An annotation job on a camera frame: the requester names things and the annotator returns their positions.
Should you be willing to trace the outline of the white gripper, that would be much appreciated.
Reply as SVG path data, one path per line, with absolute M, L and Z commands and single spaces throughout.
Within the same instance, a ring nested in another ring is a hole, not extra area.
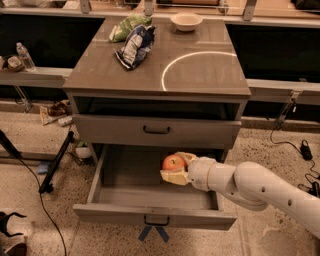
M 195 154 L 187 152 L 177 152 L 188 166 L 188 174 L 184 168 L 178 170 L 161 170 L 160 174 L 164 181 L 176 185 L 187 185 L 189 180 L 192 186 L 201 191 L 209 191 L 208 177 L 212 166 L 216 160 L 208 157 L 197 158 Z

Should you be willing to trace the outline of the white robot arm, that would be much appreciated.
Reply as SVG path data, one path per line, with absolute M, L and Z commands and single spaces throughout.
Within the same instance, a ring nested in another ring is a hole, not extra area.
M 233 166 L 209 157 L 176 152 L 164 159 L 160 174 L 169 183 L 191 184 L 201 191 L 219 192 L 252 211 L 262 211 L 272 205 L 320 238 L 320 199 L 258 163 L 247 161 Z

